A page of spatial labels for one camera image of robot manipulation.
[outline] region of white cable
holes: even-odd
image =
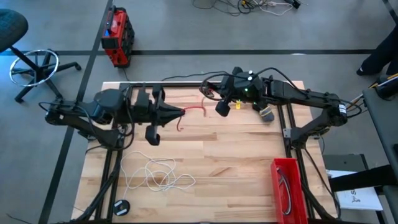
[[[253,0],[253,1],[259,6],[261,11],[267,12],[267,13],[271,13],[271,14],[273,14],[275,16],[283,16],[286,12],[289,12],[293,8],[293,5],[291,5],[289,3],[277,3],[277,2],[267,1],[267,0],[265,0],[265,1],[262,0],[262,1],[260,1],[260,3],[257,3],[256,0]],[[265,10],[261,6],[273,6],[273,7],[276,7],[276,6],[289,6],[289,8],[286,9],[284,12],[278,14],[278,13],[275,13],[275,12],[272,12],[272,11]]]
[[[123,160],[124,160],[127,156],[129,156],[129,155],[131,155],[131,154],[133,154],[133,153],[141,154],[142,156],[148,158],[149,161],[147,162],[147,164],[145,165],[145,167],[141,167],[141,168],[139,168],[138,170],[136,170],[136,171],[131,175],[130,180],[127,181],[127,173],[126,173],[126,171],[123,169]],[[168,164],[166,164],[166,163],[164,163],[164,162],[162,162],[162,161],[173,161],[173,162],[174,162],[174,166],[171,167],[171,166],[169,166]],[[166,167],[167,167],[168,169],[170,169],[170,170],[169,170],[168,172],[165,172],[165,171],[162,171],[162,170],[151,171],[151,170],[148,168],[148,166],[149,166],[152,162],[153,162],[153,163],[156,163],[156,164],[159,164],[159,165],[162,165],[162,166],[166,166]],[[147,186],[148,186],[148,188],[150,188],[150,189],[151,189],[152,191],[154,191],[154,192],[166,191],[166,190],[171,189],[171,188],[176,188],[176,189],[180,189],[180,190],[185,190],[185,189],[188,189],[189,187],[193,186],[193,185],[196,183],[196,180],[195,180],[195,178],[193,178],[191,175],[189,175],[189,174],[182,174],[182,175],[180,175],[179,177],[176,177],[176,176],[175,176],[175,174],[174,174],[174,169],[175,169],[175,166],[176,166],[176,165],[177,165],[177,164],[176,164],[176,162],[175,162],[175,159],[172,159],[172,158],[168,158],[168,159],[152,159],[152,158],[150,158],[149,156],[145,155],[144,153],[142,153],[142,152],[140,152],[140,151],[131,151],[131,152],[127,153],[125,156],[123,156],[123,158],[122,158],[121,161],[120,161],[120,168],[121,168],[121,170],[122,170],[122,172],[123,172],[123,174],[124,174],[125,180],[126,180],[126,190],[124,191],[123,199],[126,198],[126,194],[127,194],[127,190],[128,190],[128,189],[134,190],[134,189],[140,187],[140,186],[141,186],[142,184],[144,184],[144,183],[146,183]],[[139,185],[137,185],[137,186],[135,186],[135,187],[130,187],[130,183],[131,183],[132,178],[133,178],[140,170],[145,170],[145,179],[144,179]],[[155,175],[156,175],[156,174],[164,174],[164,175],[165,175],[160,183],[156,182],[156,180],[155,180]],[[193,183],[190,184],[188,187],[176,187],[176,186],[175,186],[175,183],[176,183],[181,177],[184,177],[184,176],[190,177],[190,178],[193,180]],[[153,188],[153,187],[151,187],[151,186],[149,185],[148,179],[149,179],[150,177],[152,177],[152,180],[153,180],[154,183],[157,185],[157,188]]]

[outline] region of red plastic tray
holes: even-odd
[[[285,184],[279,185],[281,175],[278,173],[278,169],[282,171],[290,188],[292,209],[288,215],[284,215],[283,211],[286,211],[289,206],[289,197]],[[271,175],[278,223],[308,224],[297,160],[292,158],[274,159],[271,164]]]

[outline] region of red wire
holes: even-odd
[[[206,108],[203,106],[203,102],[205,100],[205,97],[203,97],[203,99],[201,99],[201,106],[188,106],[184,109],[182,109],[183,111],[189,110],[189,109],[202,109],[203,110],[203,116],[206,116]],[[177,122],[177,131],[181,131],[183,130],[183,128],[179,128],[180,126],[180,122],[181,122],[182,116],[180,117],[180,119],[178,119]]]

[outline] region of red power station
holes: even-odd
[[[108,12],[101,45],[115,67],[130,66],[134,34],[125,8],[112,6]]]

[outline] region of stool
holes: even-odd
[[[23,54],[21,51],[13,47],[13,45],[26,34],[27,30],[28,23],[23,15],[13,10],[0,9],[0,53],[10,48],[11,51],[18,57],[11,64],[9,76],[13,83],[24,87],[24,89],[15,97],[15,101],[22,103],[22,97],[24,97],[33,87],[42,83],[46,83],[55,93],[57,98],[63,98],[50,78],[56,72],[60,72],[71,67],[81,70],[80,65],[77,62],[59,65],[58,55],[50,49],[33,50]],[[45,52],[45,55],[42,64],[39,65],[37,57],[42,52]],[[26,57],[27,55],[31,54],[35,55],[35,62]],[[55,58],[55,63],[50,63],[51,57]],[[30,69],[14,68],[17,62],[20,60],[25,62]],[[13,78],[13,76],[17,74],[28,74],[33,77],[33,79],[28,84],[22,85],[16,82]]]

